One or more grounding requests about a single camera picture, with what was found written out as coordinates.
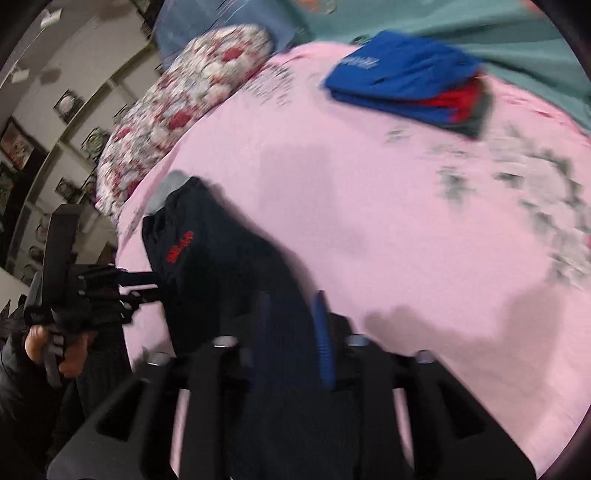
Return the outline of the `person's left hand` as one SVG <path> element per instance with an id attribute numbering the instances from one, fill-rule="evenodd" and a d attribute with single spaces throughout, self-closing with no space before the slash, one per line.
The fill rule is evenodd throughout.
<path id="1" fill-rule="evenodd" d="M 84 369 L 88 356 L 88 347 L 96 336 L 95 332 L 85 332 L 68 343 L 63 353 L 63 360 L 58 371 L 65 378 L 77 378 Z M 27 356 L 37 365 L 44 363 L 45 354 L 52 344 L 52 333 L 47 326 L 32 326 L 25 338 L 24 348 Z"/>

